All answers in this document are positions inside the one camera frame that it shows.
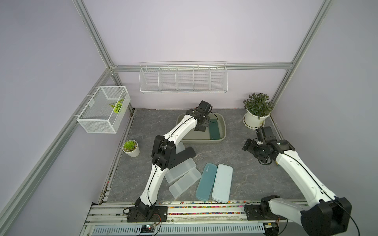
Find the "dark green pencil case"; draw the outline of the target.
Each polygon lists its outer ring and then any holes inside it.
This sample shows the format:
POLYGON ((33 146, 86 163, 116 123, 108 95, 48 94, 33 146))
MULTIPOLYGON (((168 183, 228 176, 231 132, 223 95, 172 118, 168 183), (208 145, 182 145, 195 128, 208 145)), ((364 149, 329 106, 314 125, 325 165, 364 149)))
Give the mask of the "dark green pencil case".
POLYGON ((218 119, 210 119, 210 123, 209 123, 208 128, 209 128, 209 134, 210 134, 211 140, 220 140, 221 139, 218 119))

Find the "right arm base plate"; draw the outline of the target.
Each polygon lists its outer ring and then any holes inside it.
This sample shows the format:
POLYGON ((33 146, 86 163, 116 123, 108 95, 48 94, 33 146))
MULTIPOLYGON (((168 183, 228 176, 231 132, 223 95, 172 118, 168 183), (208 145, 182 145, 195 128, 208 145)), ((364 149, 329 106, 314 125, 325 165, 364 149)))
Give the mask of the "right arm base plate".
POLYGON ((253 205, 247 203, 244 205, 244 212, 246 214, 248 221, 258 221, 258 220, 271 220, 279 221, 280 217, 273 214, 267 208, 261 208, 261 205, 253 205))

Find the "frosted clear pencil case front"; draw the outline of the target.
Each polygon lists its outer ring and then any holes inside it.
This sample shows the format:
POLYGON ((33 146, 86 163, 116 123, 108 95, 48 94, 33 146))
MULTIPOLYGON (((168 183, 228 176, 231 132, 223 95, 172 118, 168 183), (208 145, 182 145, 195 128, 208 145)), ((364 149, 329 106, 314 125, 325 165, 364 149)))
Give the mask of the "frosted clear pencil case front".
POLYGON ((174 199, 181 196, 186 190, 188 190, 193 184, 201 179, 201 173, 197 168, 194 168, 183 175, 172 186, 169 187, 169 191, 174 199))

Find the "teal pencil case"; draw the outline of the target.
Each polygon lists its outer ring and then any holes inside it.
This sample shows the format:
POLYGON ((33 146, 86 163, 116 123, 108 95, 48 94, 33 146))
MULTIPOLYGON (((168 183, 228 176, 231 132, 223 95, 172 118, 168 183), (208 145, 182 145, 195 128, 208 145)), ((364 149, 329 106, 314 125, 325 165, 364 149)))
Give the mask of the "teal pencil case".
POLYGON ((207 163, 202 172, 199 185, 196 190, 196 198, 200 201, 206 202, 209 200, 217 173, 217 166, 212 163, 207 163))

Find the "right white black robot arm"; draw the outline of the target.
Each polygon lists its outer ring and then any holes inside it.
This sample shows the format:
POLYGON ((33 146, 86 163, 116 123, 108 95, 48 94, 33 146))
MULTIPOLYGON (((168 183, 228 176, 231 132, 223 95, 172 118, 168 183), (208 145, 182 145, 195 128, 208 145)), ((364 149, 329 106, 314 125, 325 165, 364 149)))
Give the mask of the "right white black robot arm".
POLYGON ((243 148, 261 164, 276 162, 291 177, 307 201, 307 207, 284 200, 277 195, 262 198, 263 217, 282 216, 303 227, 309 236, 333 236, 347 231, 352 205, 347 198, 337 197, 303 163, 287 140, 269 142, 248 139, 243 148))

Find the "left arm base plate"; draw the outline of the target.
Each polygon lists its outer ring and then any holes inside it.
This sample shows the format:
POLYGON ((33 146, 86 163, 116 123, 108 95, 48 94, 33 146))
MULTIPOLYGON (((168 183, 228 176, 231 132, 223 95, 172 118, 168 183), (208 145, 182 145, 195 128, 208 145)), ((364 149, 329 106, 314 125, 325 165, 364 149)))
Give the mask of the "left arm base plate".
POLYGON ((129 209, 127 222, 128 223, 142 223, 142 222, 166 222, 168 217, 168 207, 155 206, 148 208, 141 208, 133 206, 129 209))

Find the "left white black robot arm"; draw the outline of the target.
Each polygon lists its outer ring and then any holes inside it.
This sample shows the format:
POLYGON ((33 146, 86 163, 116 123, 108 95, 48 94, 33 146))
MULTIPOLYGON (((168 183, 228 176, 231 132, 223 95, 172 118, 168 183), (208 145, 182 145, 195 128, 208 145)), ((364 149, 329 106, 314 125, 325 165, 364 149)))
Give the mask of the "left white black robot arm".
POLYGON ((143 193, 135 202, 135 209, 145 218, 153 215, 157 195, 167 171, 185 160, 195 157, 193 148, 178 153, 176 146, 191 131, 204 132, 209 126, 213 106, 202 101, 199 106, 186 111, 182 120, 165 135, 154 139, 152 168, 143 193))

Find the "pale blue pencil case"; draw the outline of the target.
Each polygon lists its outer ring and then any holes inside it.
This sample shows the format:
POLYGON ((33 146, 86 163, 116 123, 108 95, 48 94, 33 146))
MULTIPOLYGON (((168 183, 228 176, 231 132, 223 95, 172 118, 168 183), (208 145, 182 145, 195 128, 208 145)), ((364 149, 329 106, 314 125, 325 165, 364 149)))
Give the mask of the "pale blue pencil case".
POLYGON ((233 168, 219 164, 212 191, 212 199, 226 204, 229 201, 233 168))

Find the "grey-green plastic storage box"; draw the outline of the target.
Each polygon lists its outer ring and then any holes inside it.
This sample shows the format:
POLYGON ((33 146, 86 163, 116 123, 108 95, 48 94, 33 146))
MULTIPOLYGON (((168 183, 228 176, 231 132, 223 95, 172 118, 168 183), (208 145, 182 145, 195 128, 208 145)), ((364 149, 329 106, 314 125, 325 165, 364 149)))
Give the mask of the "grey-green plastic storage box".
POLYGON ((226 138, 226 124, 224 117, 219 114, 210 114, 210 119, 218 119, 219 129, 220 129, 220 140, 211 140, 209 134, 209 128, 207 127, 205 132, 194 131, 193 129, 181 140, 184 144, 216 144, 220 143, 226 138))

